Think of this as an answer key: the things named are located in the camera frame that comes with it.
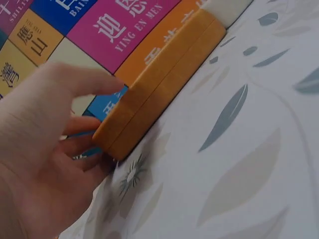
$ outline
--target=pink tile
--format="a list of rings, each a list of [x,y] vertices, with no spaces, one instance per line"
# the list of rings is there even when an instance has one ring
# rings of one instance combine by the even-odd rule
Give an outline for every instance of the pink tile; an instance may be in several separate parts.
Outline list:
[[[8,36],[33,0],[0,0],[0,28]]]
[[[98,0],[67,37],[114,73],[180,0]]]

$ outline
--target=colorful board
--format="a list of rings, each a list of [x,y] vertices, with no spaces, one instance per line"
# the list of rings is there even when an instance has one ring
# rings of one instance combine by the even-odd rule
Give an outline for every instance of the colorful board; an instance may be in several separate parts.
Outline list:
[[[0,0],[0,100],[46,61],[101,68],[126,86],[110,96],[77,98],[72,111],[103,121],[206,1]]]

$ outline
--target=gray leaf print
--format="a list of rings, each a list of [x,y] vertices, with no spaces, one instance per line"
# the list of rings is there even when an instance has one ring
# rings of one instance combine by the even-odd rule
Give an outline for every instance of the gray leaf print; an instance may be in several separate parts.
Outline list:
[[[195,86],[194,90],[192,90],[192,94],[194,94],[196,91],[198,91],[203,85],[205,85],[212,77],[215,75],[215,73],[218,71],[219,68],[214,70],[212,73],[205,76],[202,80],[200,80],[197,85]]]
[[[137,232],[147,222],[149,217],[152,215],[152,213],[154,212],[154,210],[159,202],[162,191],[163,191],[163,183],[161,183],[159,188],[156,190],[156,192],[152,196],[151,200],[145,206],[145,208],[142,212],[142,215],[139,219],[139,222],[137,223],[133,233]]]
[[[271,25],[273,23],[275,23],[278,20],[278,13],[276,12],[271,12],[267,15],[264,15],[263,17],[261,17],[259,20],[260,25],[262,26],[268,26]]]
[[[209,60],[210,64],[214,64],[218,61],[218,56],[214,57],[213,59]]]
[[[212,92],[217,86],[219,86],[219,84],[228,76],[229,71],[230,71],[230,67],[227,66],[218,77],[217,81],[215,82],[214,86],[211,88],[210,92]]]
[[[109,233],[105,239],[122,239],[122,236],[120,233],[114,231],[114,232],[111,232]]]
[[[280,130],[275,130],[261,145],[226,172],[210,192],[197,226],[229,212],[252,199],[267,183],[281,147]]]
[[[319,68],[294,85],[294,88],[302,94],[319,94]]]
[[[257,46],[252,46],[249,47],[247,50],[245,50],[243,52],[244,56],[250,56],[251,54],[253,54],[255,51],[257,51],[258,47]]]
[[[233,123],[239,114],[241,108],[243,107],[248,93],[248,85],[245,84],[242,88],[237,91],[237,93],[231,98],[231,100],[227,103],[222,113],[217,119],[217,122],[207,137],[205,143],[200,148],[199,152],[208,148],[211,144],[213,144]]]
[[[311,27],[309,27],[309,26],[298,26],[298,27],[290,28],[288,30],[274,33],[273,35],[278,36],[278,37],[298,36],[300,34],[308,32],[310,30],[311,30]]]
[[[290,49],[287,49],[283,52],[280,52],[272,57],[269,57],[268,59],[259,62],[258,64],[254,65],[253,67],[264,67],[264,66],[268,66],[271,63],[273,63],[274,61],[277,61],[280,57],[282,57],[283,55],[285,55]]]
[[[230,38],[229,40],[227,40],[226,42],[224,42],[223,44],[220,45],[220,47],[223,47],[225,45],[227,45],[229,42],[231,42],[232,40],[234,40],[236,37],[233,36],[232,38]]]
[[[268,221],[233,233],[220,239],[279,239],[284,227],[288,208],[283,209]]]

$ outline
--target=orange case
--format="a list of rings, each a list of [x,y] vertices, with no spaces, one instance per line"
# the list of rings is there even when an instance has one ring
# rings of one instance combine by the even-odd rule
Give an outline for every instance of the orange case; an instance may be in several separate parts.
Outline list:
[[[199,9],[146,67],[93,135],[116,160],[125,159],[226,33]]]

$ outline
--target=bed sheet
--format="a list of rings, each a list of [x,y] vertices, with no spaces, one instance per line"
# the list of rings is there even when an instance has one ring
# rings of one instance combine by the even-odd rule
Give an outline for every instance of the bed sheet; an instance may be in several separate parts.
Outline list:
[[[318,39],[318,0],[255,0],[60,238],[318,238]]]

